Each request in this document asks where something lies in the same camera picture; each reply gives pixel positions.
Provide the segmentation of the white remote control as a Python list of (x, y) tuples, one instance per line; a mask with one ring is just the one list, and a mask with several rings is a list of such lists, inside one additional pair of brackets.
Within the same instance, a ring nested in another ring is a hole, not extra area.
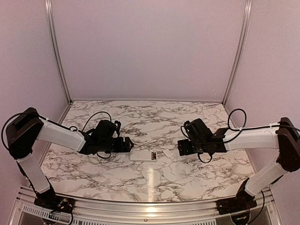
[(151, 153), (153, 151), (147, 150), (139, 150), (139, 151), (132, 151), (129, 154), (129, 160), (134, 162), (156, 162), (151, 160)]

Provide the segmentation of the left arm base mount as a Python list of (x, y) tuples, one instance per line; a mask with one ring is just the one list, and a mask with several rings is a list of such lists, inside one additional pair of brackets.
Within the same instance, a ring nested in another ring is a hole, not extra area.
[(43, 208), (47, 208), (51, 211), (64, 212), (71, 214), (73, 212), (75, 200), (70, 197), (63, 197), (57, 195), (52, 186), (50, 189), (39, 193), (34, 190), (36, 198), (34, 204)]

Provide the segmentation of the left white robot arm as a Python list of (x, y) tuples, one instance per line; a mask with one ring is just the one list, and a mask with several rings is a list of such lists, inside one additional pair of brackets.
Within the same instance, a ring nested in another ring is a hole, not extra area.
[(11, 116), (1, 129), (1, 141), (17, 162), (21, 172), (30, 181), (33, 190), (48, 208), (59, 205), (59, 198), (51, 192), (52, 186), (39, 163), (33, 157), (36, 141), (45, 141), (74, 150), (83, 155), (128, 153), (134, 146), (129, 137), (120, 136), (119, 121), (101, 120), (87, 131), (66, 127), (41, 116), (33, 107)]

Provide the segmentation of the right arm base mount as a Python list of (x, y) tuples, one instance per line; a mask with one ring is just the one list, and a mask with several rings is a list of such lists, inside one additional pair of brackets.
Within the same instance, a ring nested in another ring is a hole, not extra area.
[(255, 197), (245, 191), (248, 180), (249, 178), (243, 181), (235, 197), (216, 201), (217, 210), (220, 215), (249, 210), (257, 206)]

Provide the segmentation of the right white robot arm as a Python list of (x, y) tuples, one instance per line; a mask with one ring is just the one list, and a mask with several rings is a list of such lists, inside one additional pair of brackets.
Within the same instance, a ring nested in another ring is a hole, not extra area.
[(180, 156), (203, 153), (213, 156), (239, 149), (275, 149), (278, 154), (253, 177), (246, 179), (232, 200), (237, 210), (244, 209), (262, 189), (288, 172), (300, 168), (300, 130), (287, 117), (261, 127), (220, 128), (215, 133), (201, 119), (186, 121), (182, 126), (187, 139), (178, 141)]

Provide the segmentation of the white battery cover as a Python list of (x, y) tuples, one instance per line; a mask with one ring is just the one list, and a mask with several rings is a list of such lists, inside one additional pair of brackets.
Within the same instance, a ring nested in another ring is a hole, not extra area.
[(170, 152), (170, 151), (168, 151), (168, 150), (164, 150), (164, 154), (169, 158), (169, 157), (171, 157), (173, 154)]

